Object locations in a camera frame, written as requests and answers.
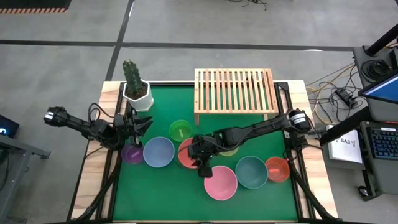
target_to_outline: green bowl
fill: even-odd
[[[249,189],[262,187],[268,179],[265,163],[256,156],[246,156],[239,160],[235,167],[239,183]]]
[[[169,134],[174,141],[182,142],[191,137],[191,124],[189,124],[188,121],[184,120],[174,121],[170,125]]]

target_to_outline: wooden rack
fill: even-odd
[[[270,69],[195,69],[195,124],[201,114],[278,114]]]

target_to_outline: cactus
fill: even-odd
[[[123,70],[124,76],[126,77],[127,81],[127,90],[126,93],[131,96],[138,96],[140,97],[140,92],[143,89],[143,84],[141,82],[141,78],[139,76],[139,71],[137,65],[132,61],[124,61],[123,62]]]

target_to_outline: teal bowl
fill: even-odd
[[[268,179],[266,164],[256,156],[246,156],[239,160],[235,167],[239,183],[249,189],[262,187]]]

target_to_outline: bowl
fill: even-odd
[[[236,164],[235,173],[239,183],[249,189],[262,187],[268,178],[266,165],[256,156],[246,156],[240,159]]]
[[[120,153],[123,162],[128,164],[139,164],[144,161],[144,148],[127,144]]]
[[[233,155],[235,155],[237,153],[238,149],[239,149],[239,147],[237,147],[234,150],[228,151],[228,152],[220,152],[220,155],[227,156],[227,157],[228,156],[233,156]]]
[[[192,144],[192,140],[193,138],[188,138],[187,140],[181,143],[180,147],[178,147],[178,159],[181,162],[181,164],[186,168],[196,169],[198,167],[192,165],[195,162],[195,160],[190,159],[188,156],[187,146]]]
[[[174,121],[169,128],[170,137],[177,142],[182,142],[192,135],[192,127],[188,121]]]
[[[290,175],[289,165],[286,159],[280,157],[271,157],[266,161],[268,168],[268,178],[274,182],[281,183]]]
[[[155,137],[144,147],[144,160],[151,167],[164,167],[174,157],[174,145],[165,137]]]
[[[234,172],[226,166],[215,166],[212,171],[213,176],[205,178],[206,192],[215,200],[230,199],[238,188]]]

